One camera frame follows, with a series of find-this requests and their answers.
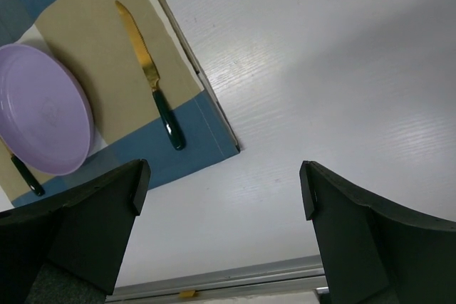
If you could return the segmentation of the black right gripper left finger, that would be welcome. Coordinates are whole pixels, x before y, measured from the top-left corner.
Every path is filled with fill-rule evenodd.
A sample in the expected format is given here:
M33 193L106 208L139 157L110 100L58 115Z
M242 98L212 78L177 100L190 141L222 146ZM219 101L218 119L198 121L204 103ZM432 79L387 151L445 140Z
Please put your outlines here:
M1 213L2 303L104 303L150 181L144 159Z

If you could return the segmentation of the purple plastic plate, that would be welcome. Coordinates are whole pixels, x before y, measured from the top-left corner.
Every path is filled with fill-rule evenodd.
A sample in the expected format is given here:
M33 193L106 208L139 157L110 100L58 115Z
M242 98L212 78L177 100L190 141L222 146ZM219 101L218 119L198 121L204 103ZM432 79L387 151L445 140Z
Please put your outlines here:
M64 64L25 44L1 47L1 138L43 173L67 175L85 162L94 140L93 115Z

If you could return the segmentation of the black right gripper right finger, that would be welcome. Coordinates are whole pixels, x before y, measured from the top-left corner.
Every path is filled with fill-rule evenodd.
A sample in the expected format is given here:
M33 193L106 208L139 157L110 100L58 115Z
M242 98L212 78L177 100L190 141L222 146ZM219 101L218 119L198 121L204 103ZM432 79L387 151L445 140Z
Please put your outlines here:
M363 189L317 162L300 168L332 303L454 303L455 222Z

